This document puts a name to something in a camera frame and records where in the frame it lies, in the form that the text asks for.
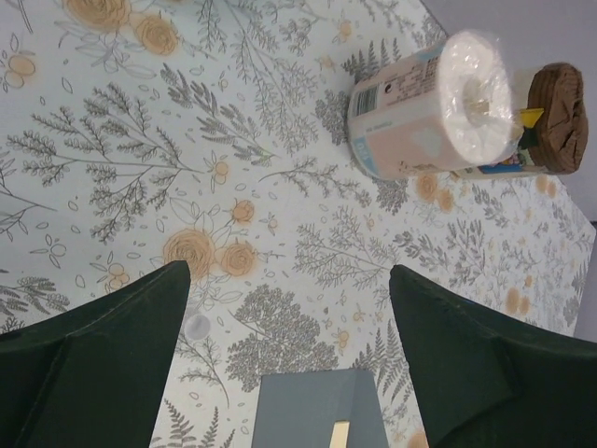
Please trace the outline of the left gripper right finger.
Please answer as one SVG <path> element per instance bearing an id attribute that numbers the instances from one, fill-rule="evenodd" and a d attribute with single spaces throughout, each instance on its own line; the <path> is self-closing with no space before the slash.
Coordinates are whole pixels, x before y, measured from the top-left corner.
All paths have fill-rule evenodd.
<path id="1" fill-rule="evenodd" d="M 389 290 L 429 446 L 595 446 L 595 343 L 521 322 L 403 265 Z"/>

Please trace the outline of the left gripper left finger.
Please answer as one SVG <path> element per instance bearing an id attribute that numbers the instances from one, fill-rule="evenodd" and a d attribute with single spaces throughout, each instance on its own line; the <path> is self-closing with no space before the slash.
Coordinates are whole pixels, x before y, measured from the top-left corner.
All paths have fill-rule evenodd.
<path id="1" fill-rule="evenodd" d="M 1 337 L 4 447 L 147 447 L 187 308 L 173 261 Z"/>

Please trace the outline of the white glue stick cap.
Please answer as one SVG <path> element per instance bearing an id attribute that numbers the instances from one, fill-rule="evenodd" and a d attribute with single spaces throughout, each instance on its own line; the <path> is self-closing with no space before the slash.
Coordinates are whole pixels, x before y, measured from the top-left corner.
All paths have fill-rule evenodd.
<path id="1" fill-rule="evenodd" d="M 185 336 L 189 340 L 199 341 L 206 338 L 211 330 L 211 322 L 205 315 L 192 315 L 184 326 Z"/>

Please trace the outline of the grey envelope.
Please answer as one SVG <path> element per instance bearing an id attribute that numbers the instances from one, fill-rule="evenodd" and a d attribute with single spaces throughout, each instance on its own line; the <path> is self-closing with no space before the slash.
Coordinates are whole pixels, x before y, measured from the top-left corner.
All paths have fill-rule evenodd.
<path id="1" fill-rule="evenodd" d="M 277 373 L 261 378 L 254 447 L 332 447 L 336 427 L 341 427 L 343 447 L 388 445 L 370 371 Z"/>

